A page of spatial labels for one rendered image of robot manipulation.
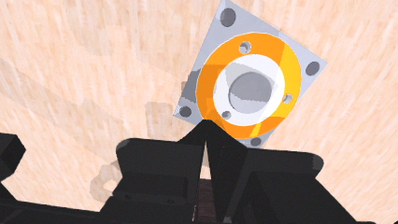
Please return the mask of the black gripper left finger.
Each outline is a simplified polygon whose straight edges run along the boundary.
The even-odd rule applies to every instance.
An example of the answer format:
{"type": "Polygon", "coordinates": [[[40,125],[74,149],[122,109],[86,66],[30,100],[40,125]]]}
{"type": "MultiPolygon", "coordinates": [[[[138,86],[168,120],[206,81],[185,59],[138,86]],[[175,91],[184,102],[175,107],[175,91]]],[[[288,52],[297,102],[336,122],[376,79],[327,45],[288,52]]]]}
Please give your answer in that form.
{"type": "Polygon", "coordinates": [[[131,172],[187,177],[186,203],[193,203],[193,219],[206,145],[207,126],[207,119],[202,119],[177,142],[144,138],[121,140],[116,146],[121,175],[124,176],[125,173],[131,172]]]}

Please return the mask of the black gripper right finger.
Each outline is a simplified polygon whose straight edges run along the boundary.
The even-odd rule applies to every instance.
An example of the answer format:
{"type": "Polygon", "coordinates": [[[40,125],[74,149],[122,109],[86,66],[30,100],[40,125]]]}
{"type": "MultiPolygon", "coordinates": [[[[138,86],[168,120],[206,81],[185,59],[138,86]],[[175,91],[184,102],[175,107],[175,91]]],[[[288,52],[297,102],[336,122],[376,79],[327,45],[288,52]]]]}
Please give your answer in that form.
{"type": "Polygon", "coordinates": [[[207,120],[206,150],[216,209],[216,221],[232,223],[249,175],[254,171],[312,174],[324,161],[313,152],[249,148],[211,119],[207,120]]]}

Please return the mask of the orange round plate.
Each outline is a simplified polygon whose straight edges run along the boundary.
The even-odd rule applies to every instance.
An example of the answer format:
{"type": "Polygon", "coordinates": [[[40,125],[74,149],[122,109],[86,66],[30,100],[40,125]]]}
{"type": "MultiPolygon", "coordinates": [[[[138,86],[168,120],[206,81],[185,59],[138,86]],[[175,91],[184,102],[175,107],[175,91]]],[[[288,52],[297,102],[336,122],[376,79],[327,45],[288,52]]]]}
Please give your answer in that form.
{"type": "Polygon", "coordinates": [[[301,80],[297,57],[280,38],[254,32],[235,35],[207,57],[197,78],[196,103],[203,119],[211,119],[234,139],[249,139],[268,133],[288,116],[301,80]],[[246,54],[239,52],[241,43],[248,46],[246,54]],[[261,110],[244,114],[231,107],[228,92],[237,77],[250,71],[270,81],[272,94],[261,110]],[[221,116],[224,111],[230,111],[226,118],[221,116]]]}

